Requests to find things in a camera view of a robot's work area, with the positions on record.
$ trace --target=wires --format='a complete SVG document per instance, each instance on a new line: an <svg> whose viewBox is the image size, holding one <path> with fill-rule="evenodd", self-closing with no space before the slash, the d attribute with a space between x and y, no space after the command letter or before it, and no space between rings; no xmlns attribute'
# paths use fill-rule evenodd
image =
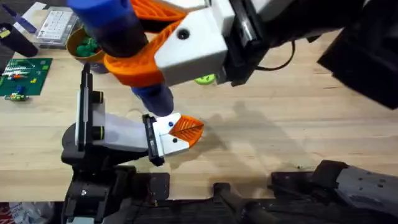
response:
<svg viewBox="0 0 398 224"><path fill-rule="evenodd" d="M266 211L269 212L269 213L281 213L281 214L286 214L286 215L296 215L296 216L310 217L310 218L315 218L317 220L322 220L322 221L327 221L327 222L332 222L332 223L342 223L342 222L340 222L338 220L334 220L332 218L319 217L319 216L313 215L311 213L292 212L292 211L283 211L283 210L269 210L269 209L266 209Z"/></svg>
<svg viewBox="0 0 398 224"><path fill-rule="evenodd" d="M132 219L131 224L134 224L134 222L138 219L138 217L140 217L139 212L141 211L141 208L142 208L142 205L144 204L144 202L145 202L145 199L142 199L141 204L137 205L138 208L137 208L136 213L134 214L134 218Z"/></svg>
<svg viewBox="0 0 398 224"><path fill-rule="evenodd" d="M292 61L292 59L293 59L295 53L296 53L296 43L295 43L295 41L293 40L293 41L292 41L292 55L290 56L290 58L288 59L287 62L285 62L283 65L278 66L278 67L275 67L275 68L266 68L266 67L262 67L262 66L257 66L257 67L256 67L256 70L259 70L259 71L267 71L267 72L280 70L280 69L286 67L286 66Z"/></svg>
<svg viewBox="0 0 398 224"><path fill-rule="evenodd" d="M171 202L171 203L174 203L174 204L171 204L171 205L158 205L158 206L156 206L156 205L143 205L143 204L140 204L140 205L133 204L133 205L134 206L140 206L142 208L170 208L170 207L182 206L182 205L206 203L206 202L209 202L209 201L212 201L212 200L213 200L213 198L208 198L208 199L204 199L204 200L197 200L197 201L194 200L194 201L191 201L191 202L181 202L181 203Z"/></svg>

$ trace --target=blue cylindrical motor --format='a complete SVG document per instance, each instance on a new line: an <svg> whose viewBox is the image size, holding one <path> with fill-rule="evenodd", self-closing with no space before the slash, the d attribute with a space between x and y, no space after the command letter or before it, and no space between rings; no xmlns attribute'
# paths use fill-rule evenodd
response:
<svg viewBox="0 0 398 224"><path fill-rule="evenodd" d="M129 0L68 0L68 5L112 57L134 56L148 43ZM174 109L173 94L164 83L131 89L157 116L167 116Z"/></svg>
<svg viewBox="0 0 398 224"><path fill-rule="evenodd" d="M68 6L112 57L131 57L148 43L129 0L68 0Z"/></svg>

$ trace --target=wooden workbench surface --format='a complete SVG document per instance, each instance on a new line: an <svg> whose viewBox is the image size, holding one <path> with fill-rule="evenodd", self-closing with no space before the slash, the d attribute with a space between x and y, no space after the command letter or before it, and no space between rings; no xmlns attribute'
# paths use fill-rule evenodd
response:
<svg viewBox="0 0 398 224"><path fill-rule="evenodd" d="M162 167L146 158L130 164L169 172L170 198L207 198L214 182L229 182L245 197L270 196L271 172L313 170L323 159L398 175L398 113L347 89L316 63L334 36L298 41L287 68L255 72L243 86L173 86L175 112L202 120L202 139ZM261 65L282 64L290 51L290 44L272 50ZM38 57L54 58L42 94L25 103L0 101L0 202L63 200L70 183L61 138L75 120L82 64L66 50ZM109 113L136 121L146 113L112 74L94 74L94 89L104 91Z"/></svg>

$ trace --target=blue pen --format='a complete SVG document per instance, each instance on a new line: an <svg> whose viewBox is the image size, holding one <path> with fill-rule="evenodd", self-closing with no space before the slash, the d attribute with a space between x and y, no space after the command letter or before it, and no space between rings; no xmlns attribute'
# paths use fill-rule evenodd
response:
<svg viewBox="0 0 398 224"><path fill-rule="evenodd" d="M36 28L30 24L26 19L24 19L21 15L18 13L14 12L12 9L10 9L8 6L5 4L1 4L1 6L10 14L19 25L21 25L27 32L30 34L36 33Z"/></svg>

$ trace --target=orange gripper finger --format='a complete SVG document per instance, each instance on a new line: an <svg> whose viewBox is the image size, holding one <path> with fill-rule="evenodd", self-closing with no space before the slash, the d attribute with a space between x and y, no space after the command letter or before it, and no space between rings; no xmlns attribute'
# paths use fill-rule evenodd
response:
<svg viewBox="0 0 398 224"><path fill-rule="evenodd" d="M130 2L139 19L174 22L187 15L186 12L151 0L130 0Z"/></svg>
<svg viewBox="0 0 398 224"><path fill-rule="evenodd" d="M190 116L181 115L181 118L175 123L169 134L189 143L192 147L200 139L205 125Z"/></svg>
<svg viewBox="0 0 398 224"><path fill-rule="evenodd" d="M105 55L106 68L127 86L146 87L164 82L163 74L156 66L155 54L180 23L181 21L177 21L167 26L132 57L114 58Z"/></svg>

